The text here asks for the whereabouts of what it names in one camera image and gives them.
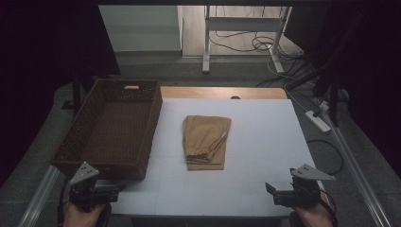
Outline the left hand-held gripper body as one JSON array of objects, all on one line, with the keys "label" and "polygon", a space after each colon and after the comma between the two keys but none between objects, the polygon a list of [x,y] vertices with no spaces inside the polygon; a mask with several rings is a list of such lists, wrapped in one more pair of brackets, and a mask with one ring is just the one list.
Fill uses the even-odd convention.
[{"label": "left hand-held gripper body", "polygon": [[99,171],[83,162],[70,181],[69,200],[80,209],[93,209],[100,195],[96,188]]}]

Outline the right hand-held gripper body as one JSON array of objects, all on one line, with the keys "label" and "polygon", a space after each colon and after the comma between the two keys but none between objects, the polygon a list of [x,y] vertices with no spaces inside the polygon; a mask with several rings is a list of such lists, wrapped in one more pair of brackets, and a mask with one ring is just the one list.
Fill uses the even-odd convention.
[{"label": "right hand-held gripper body", "polygon": [[292,176],[295,202],[293,206],[302,208],[314,207],[321,199],[318,181],[335,181],[336,178],[319,169],[304,164],[290,170]]}]

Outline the brown wicker basket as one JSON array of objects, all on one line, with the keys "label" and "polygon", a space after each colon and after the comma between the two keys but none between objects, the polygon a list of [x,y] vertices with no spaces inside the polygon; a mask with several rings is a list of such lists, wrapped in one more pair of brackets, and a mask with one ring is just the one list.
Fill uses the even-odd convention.
[{"label": "brown wicker basket", "polygon": [[98,80],[51,165],[66,176],[86,162],[104,180],[145,179],[162,104],[157,80]]}]

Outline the tan pants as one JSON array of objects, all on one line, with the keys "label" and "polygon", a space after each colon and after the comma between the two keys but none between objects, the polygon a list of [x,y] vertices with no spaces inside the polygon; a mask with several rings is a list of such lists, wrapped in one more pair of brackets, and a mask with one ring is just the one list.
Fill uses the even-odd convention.
[{"label": "tan pants", "polygon": [[187,169],[223,170],[232,119],[188,115],[183,121],[183,152]]}]

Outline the person's right hand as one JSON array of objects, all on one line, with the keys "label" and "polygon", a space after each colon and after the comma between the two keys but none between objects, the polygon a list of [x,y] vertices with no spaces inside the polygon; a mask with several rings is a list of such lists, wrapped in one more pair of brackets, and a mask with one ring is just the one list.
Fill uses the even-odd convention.
[{"label": "person's right hand", "polygon": [[329,212],[320,203],[312,208],[294,207],[293,210],[305,227],[333,227]]}]

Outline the person's left hand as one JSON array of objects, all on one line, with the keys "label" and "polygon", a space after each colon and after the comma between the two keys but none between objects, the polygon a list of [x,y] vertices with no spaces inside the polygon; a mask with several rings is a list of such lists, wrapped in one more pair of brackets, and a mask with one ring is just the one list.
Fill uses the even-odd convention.
[{"label": "person's left hand", "polygon": [[97,205],[87,213],[79,209],[72,202],[67,202],[63,212],[64,221],[62,227],[96,227],[96,223],[105,205]]}]

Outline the white power strip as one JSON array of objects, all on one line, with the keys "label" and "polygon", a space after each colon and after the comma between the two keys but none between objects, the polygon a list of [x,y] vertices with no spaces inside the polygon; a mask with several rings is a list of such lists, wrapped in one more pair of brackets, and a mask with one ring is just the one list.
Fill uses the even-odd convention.
[{"label": "white power strip", "polygon": [[308,111],[305,116],[322,132],[327,133],[331,128],[319,117],[319,113]]}]

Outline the white cabinet panel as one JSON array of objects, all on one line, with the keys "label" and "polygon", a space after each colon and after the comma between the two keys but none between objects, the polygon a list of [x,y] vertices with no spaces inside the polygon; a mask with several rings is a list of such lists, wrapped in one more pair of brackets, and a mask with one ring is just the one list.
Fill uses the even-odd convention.
[{"label": "white cabinet panel", "polygon": [[115,52],[181,51],[181,6],[100,6]]}]

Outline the aluminium rail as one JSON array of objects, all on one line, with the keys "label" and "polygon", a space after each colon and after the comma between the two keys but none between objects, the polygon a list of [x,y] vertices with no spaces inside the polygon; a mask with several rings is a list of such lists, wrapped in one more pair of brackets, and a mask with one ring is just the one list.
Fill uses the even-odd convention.
[{"label": "aluminium rail", "polygon": [[59,175],[54,166],[47,168],[17,227],[35,227]]},{"label": "aluminium rail", "polygon": [[377,227],[393,227],[382,203],[359,166],[351,148],[340,131],[340,128],[331,121],[329,114],[325,110],[321,109],[320,116],[331,128],[334,141],[338,145],[344,163],[346,164],[359,193],[363,197],[375,225]]}]

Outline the white desk frame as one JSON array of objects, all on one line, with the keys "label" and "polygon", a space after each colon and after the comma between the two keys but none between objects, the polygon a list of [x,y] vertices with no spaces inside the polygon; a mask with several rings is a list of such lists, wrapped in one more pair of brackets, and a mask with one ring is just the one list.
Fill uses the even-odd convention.
[{"label": "white desk frame", "polygon": [[278,57],[278,46],[284,31],[289,7],[283,7],[281,14],[276,18],[245,18],[245,17],[218,17],[210,15],[211,7],[204,7],[204,48],[202,56],[202,73],[210,71],[210,32],[211,31],[239,31],[239,32],[274,32],[275,37],[272,44],[268,46],[270,59],[278,74],[283,74],[284,69]]}]

